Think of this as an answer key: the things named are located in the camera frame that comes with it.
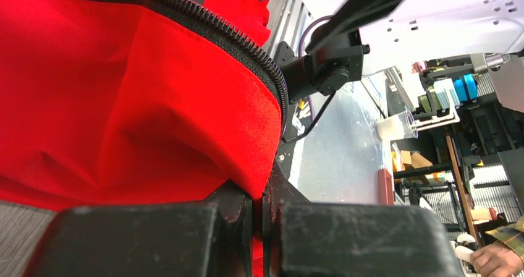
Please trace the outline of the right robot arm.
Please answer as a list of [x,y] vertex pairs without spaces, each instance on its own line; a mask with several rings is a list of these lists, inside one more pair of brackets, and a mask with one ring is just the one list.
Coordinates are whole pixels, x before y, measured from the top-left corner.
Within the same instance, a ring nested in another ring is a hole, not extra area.
[[405,63],[523,49],[523,0],[305,0],[331,19],[310,41],[316,52],[357,31],[363,75]]

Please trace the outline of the red zip jacket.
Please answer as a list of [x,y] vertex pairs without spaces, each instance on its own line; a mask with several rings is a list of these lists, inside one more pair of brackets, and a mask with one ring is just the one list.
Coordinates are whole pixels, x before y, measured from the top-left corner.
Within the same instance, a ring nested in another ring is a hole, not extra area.
[[252,200],[251,275],[288,89],[268,0],[1,0],[1,199],[52,210]]

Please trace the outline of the background person's hand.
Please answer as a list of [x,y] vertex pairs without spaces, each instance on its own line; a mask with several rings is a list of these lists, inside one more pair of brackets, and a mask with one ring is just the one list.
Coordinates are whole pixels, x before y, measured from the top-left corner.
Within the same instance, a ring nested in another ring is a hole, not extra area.
[[508,277],[523,271],[523,260],[506,245],[496,242],[470,255],[470,263],[481,276]]

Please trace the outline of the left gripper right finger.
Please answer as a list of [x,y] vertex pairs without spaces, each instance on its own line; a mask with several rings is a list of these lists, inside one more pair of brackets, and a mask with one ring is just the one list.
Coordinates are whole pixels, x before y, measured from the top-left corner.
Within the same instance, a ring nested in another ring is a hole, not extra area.
[[410,206],[313,203],[274,164],[262,201],[265,276],[462,276],[444,225]]

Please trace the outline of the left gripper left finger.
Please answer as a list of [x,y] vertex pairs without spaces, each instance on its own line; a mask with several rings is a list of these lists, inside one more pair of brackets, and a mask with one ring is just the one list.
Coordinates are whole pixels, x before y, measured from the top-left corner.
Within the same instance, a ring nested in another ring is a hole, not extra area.
[[202,201],[78,207],[46,228],[25,276],[250,276],[252,200],[227,181]]

